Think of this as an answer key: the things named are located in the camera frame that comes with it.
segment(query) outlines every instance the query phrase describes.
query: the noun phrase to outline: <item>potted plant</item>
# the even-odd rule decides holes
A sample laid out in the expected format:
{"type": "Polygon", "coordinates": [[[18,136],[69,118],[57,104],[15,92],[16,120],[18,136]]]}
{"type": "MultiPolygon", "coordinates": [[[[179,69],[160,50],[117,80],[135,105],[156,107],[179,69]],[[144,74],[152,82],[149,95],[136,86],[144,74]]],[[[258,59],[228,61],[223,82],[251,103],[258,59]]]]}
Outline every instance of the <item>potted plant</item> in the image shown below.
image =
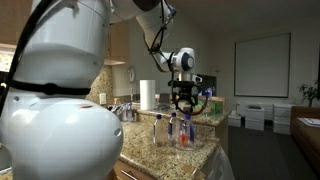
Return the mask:
{"type": "MultiPolygon", "coordinates": [[[[314,85],[317,86],[319,83],[318,80],[315,80],[314,81],[314,85]]],[[[310,86],[310,85],[307,85],[307,84],[302,84],[300,87],[299,87],[299,91],[302,92],[302,95],[303,95],[303,99],[308,99],[309,101],[309,107],[312,106],[312,101],[313,99],[317,98],[318,97],[318,94],[320,93],[320,90],[315,87],[315,86],[310,86]]]]}

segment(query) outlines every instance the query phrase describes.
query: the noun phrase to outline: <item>wall outlet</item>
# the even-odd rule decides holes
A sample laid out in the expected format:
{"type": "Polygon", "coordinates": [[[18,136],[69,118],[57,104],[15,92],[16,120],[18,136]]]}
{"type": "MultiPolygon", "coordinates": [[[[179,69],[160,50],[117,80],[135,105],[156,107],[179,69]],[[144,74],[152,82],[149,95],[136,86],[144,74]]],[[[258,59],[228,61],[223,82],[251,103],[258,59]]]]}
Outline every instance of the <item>wall outlet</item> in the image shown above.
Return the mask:
{"type": "Polygon", "coordinates": [[[100,93],[99,94],[99,101],[100,101],[100,105],[107,104],[107,94],[106,93],[100,93]]]}

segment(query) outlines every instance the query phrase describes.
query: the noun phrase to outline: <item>dark floor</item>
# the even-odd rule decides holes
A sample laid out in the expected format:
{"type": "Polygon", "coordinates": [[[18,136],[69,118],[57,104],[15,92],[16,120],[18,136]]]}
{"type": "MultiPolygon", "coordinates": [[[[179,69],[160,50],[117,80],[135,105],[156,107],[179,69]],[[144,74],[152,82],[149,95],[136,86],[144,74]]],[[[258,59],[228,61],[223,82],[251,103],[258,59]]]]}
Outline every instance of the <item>dark floor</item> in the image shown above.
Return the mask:
{"type": "Polygon", "coordinates": [[[317,180],[290,135],[229,126],[229,160],[236,180],[317,180]]]}

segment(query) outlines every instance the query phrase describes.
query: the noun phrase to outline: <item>whiteboard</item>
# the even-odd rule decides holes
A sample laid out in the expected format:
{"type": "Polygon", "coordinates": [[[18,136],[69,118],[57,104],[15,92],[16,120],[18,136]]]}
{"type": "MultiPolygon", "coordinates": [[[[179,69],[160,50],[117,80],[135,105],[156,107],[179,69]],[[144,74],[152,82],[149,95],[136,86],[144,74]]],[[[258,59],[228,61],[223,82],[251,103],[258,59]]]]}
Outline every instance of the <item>whiteboard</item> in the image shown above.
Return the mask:
{"type": "Polygon", "coordinates": [[[288,97],[290,33],[236,42],[235,96],[288,97]]]}

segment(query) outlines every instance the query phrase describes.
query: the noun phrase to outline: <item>paper towel roll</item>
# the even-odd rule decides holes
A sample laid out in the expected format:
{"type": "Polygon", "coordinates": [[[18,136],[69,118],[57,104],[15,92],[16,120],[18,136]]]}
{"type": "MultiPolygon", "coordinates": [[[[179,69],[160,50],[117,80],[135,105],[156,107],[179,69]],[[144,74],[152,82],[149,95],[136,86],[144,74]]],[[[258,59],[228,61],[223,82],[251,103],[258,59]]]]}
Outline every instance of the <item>paper towel roll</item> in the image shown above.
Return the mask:
{"type": "Polygon", "coordinates": [[[151,110],[156,105],[155,101],[156,83],[155,80],[140,80],[140,109],[151,110]]]}

